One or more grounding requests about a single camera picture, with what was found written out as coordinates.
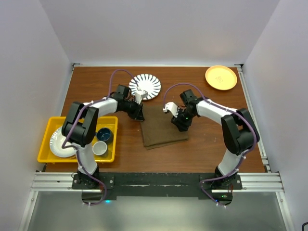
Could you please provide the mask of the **brown cloth napkin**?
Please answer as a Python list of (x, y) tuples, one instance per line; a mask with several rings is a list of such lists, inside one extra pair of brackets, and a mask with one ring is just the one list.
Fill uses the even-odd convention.
[(186, 131), (180, 132), (171, 123), (172, 116), (165, 114), (159, 105), (144, 105), (144, 121), (141, 122), (143, 145), (146, 150), (187, 141)]

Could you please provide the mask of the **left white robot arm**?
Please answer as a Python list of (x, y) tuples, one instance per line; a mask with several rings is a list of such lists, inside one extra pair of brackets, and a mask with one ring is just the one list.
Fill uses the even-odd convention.
[(137, 87), (131, 99), (128, 94), (132, 90), (118, 85), (115, 92), (109, 90), (107, 96), (90, 103), (74, 102), (62, 125), (65, 140), (63, 149), (72, 148), (78, 163), (78, 179), (89, 189), (100, 187), (103, 183), (99, 177), (99, 167), (94, 159), (92, 140), (94, 139), (98, 118), (115, 112), (125, 112), (136, 121), (144, 121), (142, 100), (148, 92)]

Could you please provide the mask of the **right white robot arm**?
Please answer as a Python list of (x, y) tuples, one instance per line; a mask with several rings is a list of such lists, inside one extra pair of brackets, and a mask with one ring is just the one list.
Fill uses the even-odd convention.
[(246, 108), (228, 108), (204, 96), (198, 98), (192, 90), (184, 91), (180, 97), (184, 103), (183, 109), (173, 102), (163, 107), (164, 113), (172, 114), (171, 123), (179, 131), (187, 131), (194, 117), (206, 117), (221, 125), (226, 152), (215, 169), (215, 177), (201, 183), (214, 182), (218, 188), (226, 189), (246, 155), (260, 140), (251, 114)]

